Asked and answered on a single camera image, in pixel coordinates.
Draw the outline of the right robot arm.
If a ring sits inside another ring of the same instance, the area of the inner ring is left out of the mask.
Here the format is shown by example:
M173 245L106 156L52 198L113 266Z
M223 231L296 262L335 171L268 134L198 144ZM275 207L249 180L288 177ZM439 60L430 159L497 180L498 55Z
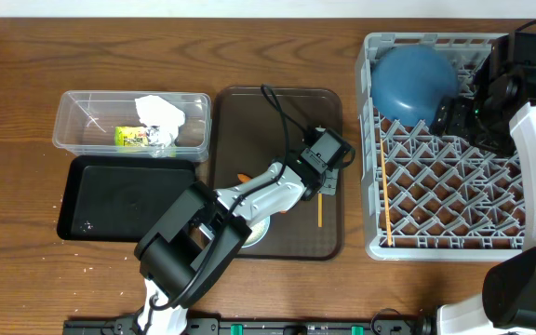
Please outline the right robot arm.
M445 98L432 134L456 135L494 154L517 154L525 200L520 254L492 267L481 293L439 307L438 334L536 334L536 33L497 38L472 99Z

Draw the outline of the yellow foil snack wrapper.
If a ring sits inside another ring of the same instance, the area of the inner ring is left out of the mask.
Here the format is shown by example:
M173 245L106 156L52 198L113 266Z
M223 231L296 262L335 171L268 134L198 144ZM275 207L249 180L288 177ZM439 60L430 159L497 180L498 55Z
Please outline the yellow foil snack wrapper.
M174 127L116 127L114 145L128 153L142 152L152 157L167 156L167 150L175 146L179 129Z

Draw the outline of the wooden chopstick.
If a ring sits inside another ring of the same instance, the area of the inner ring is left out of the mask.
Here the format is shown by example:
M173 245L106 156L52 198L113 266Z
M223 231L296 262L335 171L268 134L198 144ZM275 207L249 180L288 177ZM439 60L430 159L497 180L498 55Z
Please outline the wooden chopstick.
M323 195L317 195L317 226L318 228L323 227Z
M386 228L386 243L388 247L391 247L393 245L393 236L392 236L392 224L390 220L385 152L384 152L382 137L380 137L380 147L381 147L380 157L381 157L381 169L382 169L382 194L383 194L383 203L384 203L383 208L384 208L384 218L385 218L385 228Z

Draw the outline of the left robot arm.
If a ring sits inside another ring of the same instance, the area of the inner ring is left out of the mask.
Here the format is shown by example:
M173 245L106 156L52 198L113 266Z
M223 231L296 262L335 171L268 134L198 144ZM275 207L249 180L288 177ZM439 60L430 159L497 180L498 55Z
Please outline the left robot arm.
M337 132L317 128L300 151L286 151L250 181L189 186L135 247L147 298L136 333L183 333L188 309L218 281L253 226L316 194L335 194L339 171L354 159L355 148Z

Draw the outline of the white napkin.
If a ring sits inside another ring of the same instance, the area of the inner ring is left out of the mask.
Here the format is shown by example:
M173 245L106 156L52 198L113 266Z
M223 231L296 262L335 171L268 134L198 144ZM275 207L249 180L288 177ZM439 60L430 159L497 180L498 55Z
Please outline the white napkin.
M148 95L135 99L140 122L145 125L150 146L170 146L185 124L185 113L163 98Z

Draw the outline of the dark blue plate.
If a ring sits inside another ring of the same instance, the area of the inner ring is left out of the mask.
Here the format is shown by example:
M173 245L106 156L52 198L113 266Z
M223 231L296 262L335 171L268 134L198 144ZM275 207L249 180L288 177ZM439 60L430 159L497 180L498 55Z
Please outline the dark blue plate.
M371 74L371 98L384 117L414 127L433 123L444 98L460 92L458 75L448 58L423 45L387 52Z

